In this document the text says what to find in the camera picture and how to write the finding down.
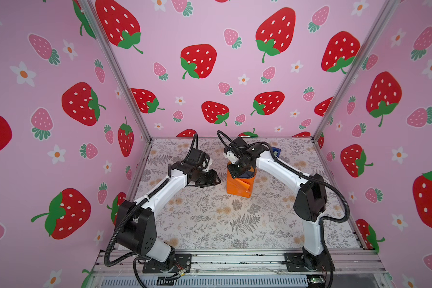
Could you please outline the navy blue gift box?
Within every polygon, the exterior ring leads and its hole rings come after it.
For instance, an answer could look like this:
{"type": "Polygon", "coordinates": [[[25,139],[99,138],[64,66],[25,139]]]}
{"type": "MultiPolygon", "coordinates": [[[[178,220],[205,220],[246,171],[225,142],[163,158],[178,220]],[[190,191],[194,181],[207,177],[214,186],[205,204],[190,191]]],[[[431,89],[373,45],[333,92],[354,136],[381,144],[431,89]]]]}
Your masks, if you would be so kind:
{"type": "Polygon", "coordinates": [[[252,179],[256,176],[256,169],[245,171],[243,174],[238,175],[237,178],[239,179],[252,179]]]}

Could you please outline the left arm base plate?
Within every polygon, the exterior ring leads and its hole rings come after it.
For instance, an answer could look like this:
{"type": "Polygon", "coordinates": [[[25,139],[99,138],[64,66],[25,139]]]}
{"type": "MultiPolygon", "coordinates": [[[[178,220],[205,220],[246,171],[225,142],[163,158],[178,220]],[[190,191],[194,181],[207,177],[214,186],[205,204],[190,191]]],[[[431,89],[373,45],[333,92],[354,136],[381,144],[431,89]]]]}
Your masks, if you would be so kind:
{"type": "Polygon", "coordinates": [[[165,262],[151,259],[144,264],[144,274],[175,274],[180,271],[188,271],[192,265],[192,254],[171,254],[165,262]]]}

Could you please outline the aluminium front rail frame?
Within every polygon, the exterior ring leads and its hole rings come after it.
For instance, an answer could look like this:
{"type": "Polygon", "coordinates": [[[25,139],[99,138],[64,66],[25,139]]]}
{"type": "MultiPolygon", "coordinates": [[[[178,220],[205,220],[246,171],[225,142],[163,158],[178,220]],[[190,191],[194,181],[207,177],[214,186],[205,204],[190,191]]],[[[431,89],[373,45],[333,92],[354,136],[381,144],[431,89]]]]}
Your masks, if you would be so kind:
{"type": "Polygon", "coordinates": [[[174,282],[164,274],[138,275],[148,288],[391,288],[379,256],[358,248],[330,249],[335,271],[307,271],[292,260],[299,250],[180,250],[190,270],[174,282]]]}

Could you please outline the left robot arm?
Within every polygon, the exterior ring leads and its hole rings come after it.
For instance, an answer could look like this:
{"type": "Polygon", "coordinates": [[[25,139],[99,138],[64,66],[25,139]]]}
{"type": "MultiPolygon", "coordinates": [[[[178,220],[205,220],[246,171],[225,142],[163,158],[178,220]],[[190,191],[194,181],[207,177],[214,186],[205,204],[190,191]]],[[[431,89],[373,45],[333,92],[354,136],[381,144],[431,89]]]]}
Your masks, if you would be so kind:
{"type": "Polygon", "coordinates": [[[210,169],[211,163],[206,152],[192,148],[183,160],[168,165],[167,175],[150,192],[132,202],[123,202],[106,252],[119,244],[131,251],[128,256],[138,255],[172,266],[175,250],[158,239],[156,215],[175,194],[188,186],[219,185],[221,180],[217,172],[210,169]]]}

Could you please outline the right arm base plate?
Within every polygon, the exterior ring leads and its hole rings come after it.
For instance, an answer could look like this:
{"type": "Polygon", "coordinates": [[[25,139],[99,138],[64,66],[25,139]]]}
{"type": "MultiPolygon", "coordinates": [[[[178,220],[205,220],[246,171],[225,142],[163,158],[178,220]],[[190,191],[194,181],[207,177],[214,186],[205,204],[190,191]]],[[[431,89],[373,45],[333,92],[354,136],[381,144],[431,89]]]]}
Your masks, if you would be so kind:
{"type": "Polygon", "coordinates": [[[331,256],[323,251],[314,256],[307,251],[302,253],[284,253],[284,261],[289,272],[334,272],[335,266],[331,256]]]}

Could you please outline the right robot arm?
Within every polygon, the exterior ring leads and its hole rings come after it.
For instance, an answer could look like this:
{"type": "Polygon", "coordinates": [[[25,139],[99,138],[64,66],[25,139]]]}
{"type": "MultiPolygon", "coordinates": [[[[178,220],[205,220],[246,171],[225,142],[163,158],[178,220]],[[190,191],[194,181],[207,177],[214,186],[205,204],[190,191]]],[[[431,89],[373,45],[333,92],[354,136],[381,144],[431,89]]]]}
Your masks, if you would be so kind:
{"type": "Polygon", "coordinates": [[[224,156],[230,161],[228,170],[231,177],[239,178],[251,168],[260,169],[294,192],[294,211],[302,220],[304,229],[304,257],[315,261],[323,257],[326,248],[321,218],[328,201],[323,177],[305,174],[283,162],[265,142],[247,144],[238,137],[225,145],[224,156]]]}

